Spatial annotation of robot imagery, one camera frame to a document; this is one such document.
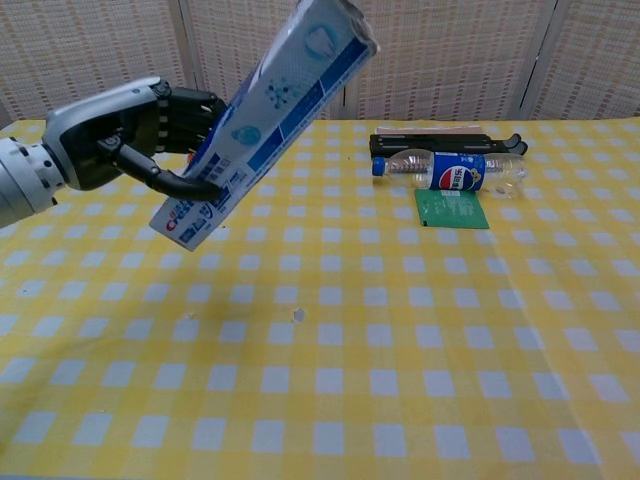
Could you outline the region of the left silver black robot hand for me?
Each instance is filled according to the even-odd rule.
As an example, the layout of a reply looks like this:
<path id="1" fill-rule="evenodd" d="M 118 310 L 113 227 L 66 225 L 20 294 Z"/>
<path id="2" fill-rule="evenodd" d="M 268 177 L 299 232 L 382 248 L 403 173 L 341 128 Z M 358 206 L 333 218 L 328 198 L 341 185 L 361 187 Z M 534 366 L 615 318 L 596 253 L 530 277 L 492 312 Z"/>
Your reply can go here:
<path id="1" fill-rule="evenodd" d="M 225 109 L 213 93 L 147 77 L 51 111 L 42 143 L 75 190 L 125 174 L 171 198 L 211 201 L 219 187 L 163 170 L 154 155 L 197 152 Z"/>

